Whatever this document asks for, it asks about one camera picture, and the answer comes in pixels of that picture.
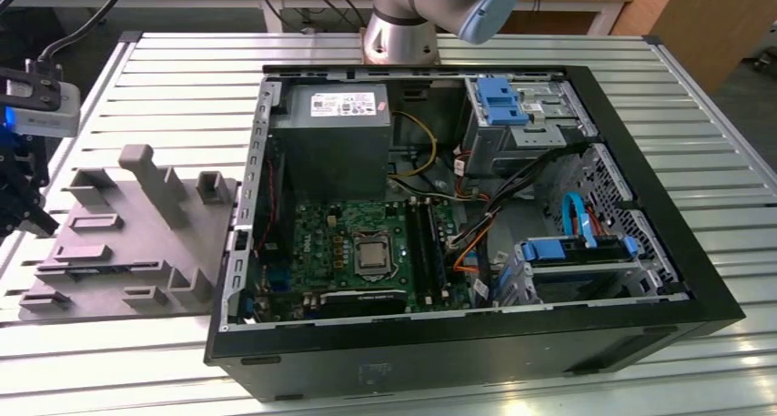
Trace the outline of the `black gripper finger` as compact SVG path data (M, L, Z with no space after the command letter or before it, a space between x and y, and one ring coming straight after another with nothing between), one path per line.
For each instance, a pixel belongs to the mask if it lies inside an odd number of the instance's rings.
M45 199L43 197L33 197L32 199L21 198L20 203L15 208L15 222L16 230L35 234L39 237L51 237L60 223L47 213L43 208Z

